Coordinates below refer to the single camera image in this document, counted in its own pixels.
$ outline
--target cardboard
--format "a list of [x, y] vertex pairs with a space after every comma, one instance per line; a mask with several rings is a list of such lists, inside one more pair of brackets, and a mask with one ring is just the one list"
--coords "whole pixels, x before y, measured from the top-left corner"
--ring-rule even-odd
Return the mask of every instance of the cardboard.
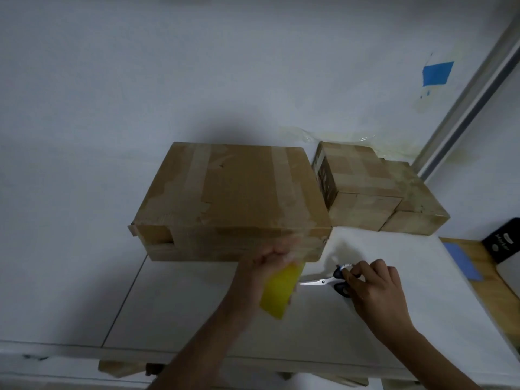
[[404, 198], [381, 231], [430, 236], [448, 221], [450, 215], [407, 162], [386, 161]]
[[403, 197], [369, 147], [320, 142], [313, 170], [333, 226], [379, 231]]
[[128, 227], [156, 261], [237, 261], [297, 234], [297, 259], [319, 260], [331, 232], [302, 148], [176, 142]]

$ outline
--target blue paper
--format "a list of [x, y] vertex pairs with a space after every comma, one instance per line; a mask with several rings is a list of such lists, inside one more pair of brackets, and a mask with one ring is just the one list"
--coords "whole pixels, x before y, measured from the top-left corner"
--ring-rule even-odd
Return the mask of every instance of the blue paper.
[[466, 278], [469, 280], [484, 280], [460, 246], [452, 242], [443, 242], [443, 244]]
[[423, 68], [423, 86], [445, 85], [450, 76], [453, 62], [426, 65]]

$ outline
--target scissors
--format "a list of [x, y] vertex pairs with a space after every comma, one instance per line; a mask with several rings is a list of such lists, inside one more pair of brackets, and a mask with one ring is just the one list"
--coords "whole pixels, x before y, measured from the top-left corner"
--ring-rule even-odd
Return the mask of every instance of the scissors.
[[[321, 286], [323, 284], [328, 284], [331, 282], [335, 282], [338, 279], [345, 280], [345, 277], [343, 276], [342, 270], [347, 267], [352, 267], [351, 264], [343, 264], [342, 266], [336, 266], [337, 268], [334, 270], [334, 274], [331, 278], [326, 279], [319, 279], [319, 280], [312, 280], [308, 282], [300, 282], [303, 286]], [[350, 298], [350, 295], [347, 293], [346, 289], [348, 286], [347, 282], [336, 282], [334, 285], [334, 290], [341, 294], [343, 297]]]

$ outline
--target black scissors handle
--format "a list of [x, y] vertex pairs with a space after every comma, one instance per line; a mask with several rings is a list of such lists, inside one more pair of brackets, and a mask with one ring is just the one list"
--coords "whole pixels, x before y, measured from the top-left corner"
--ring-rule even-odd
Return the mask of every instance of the black scissors handle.
[[[345, 279], [343, 273], [341, 272], [340, 266], [337, 266], [332, 276], [334, 276], [336, 279]], [[337, 293], [341, 294], [345, 298], [350, 298], [350, 294], [348, 294], [346, 289], [347, 287], [350, 287], [347, 282], [339, 282], [334, 284], [334, 290]]]

